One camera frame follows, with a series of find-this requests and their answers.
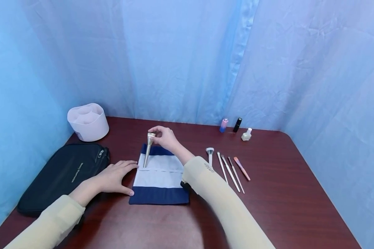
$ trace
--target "beige jacket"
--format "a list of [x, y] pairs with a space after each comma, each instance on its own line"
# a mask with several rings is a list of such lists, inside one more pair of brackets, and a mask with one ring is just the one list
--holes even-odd
[[[186, 163], [182, 180], [213, 208], [232, 249], [274, 249], [232, 188], [202, 157]], [[52, 249], [79, 222], [84, 210], [69, 196], [61, 196], [5, 249]]]

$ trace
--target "blue backdrop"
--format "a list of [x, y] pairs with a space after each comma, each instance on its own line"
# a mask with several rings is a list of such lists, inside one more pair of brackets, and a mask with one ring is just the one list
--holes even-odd
[[286, 132], [374, 249], [374, 1], [0, 2], [0, 222], [90, 102]]

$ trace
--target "pink bottle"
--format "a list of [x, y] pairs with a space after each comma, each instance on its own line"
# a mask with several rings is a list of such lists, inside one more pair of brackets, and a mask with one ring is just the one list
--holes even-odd
[[229, 120], [227, 119], [227, 118], [225, 118], [225, 119], [223, 119], [222, 120], [222, 123], [221, 123], [221, 125], [220, 125], [220, 129], [219, 129], [219, 131], [221, 132], [221, 133], [223, 133], [225, 130], [226, 130], [226, 127], [227, 127], [227, 123], [229, 122]]

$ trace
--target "blue and white fabric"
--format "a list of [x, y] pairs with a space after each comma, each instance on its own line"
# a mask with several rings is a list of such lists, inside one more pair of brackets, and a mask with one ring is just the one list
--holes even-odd
[[145, 151], [144, 144], [134, 179], [134, 196], [129, 204], [176, 205], [187, 204], [189, 193], [180, 185], [183, 165], [177, 157], [162, 147], [151, 147], [147, 165], [143, 168]]

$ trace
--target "dark red table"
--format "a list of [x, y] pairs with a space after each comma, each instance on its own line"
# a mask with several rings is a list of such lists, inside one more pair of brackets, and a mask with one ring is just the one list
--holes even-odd
[[[111, 162], [138, 160], [147, 130], [155, 125], [173, 129], [193, 154], [207, 159], [206, 147], [226, 157], [237, 156], [251, 181], [238, 170], [246, 194], [238, 194], [277, 249], [360, 249], [337, 210], [300, 155], [290, 137], [278, 131], [253, 130], [241, 141], [227, 128], [184, 123], [108, 118], [109, 134], [98, 141], [110, 149]], [[78, 142], [75, 135], [68, 142]], [[213, 168], [223, 175], [216, 155]], [[124, 178], [131, 187], [135, 170]], [[173, 249], [229, 248], [223, 229], [210, 207], [196, 194], [189, 205], [129, 205], [129, 197], [100, 194], [59, 248]], [[0, 227], [0, 248], [33, 222], [13, 211]]]

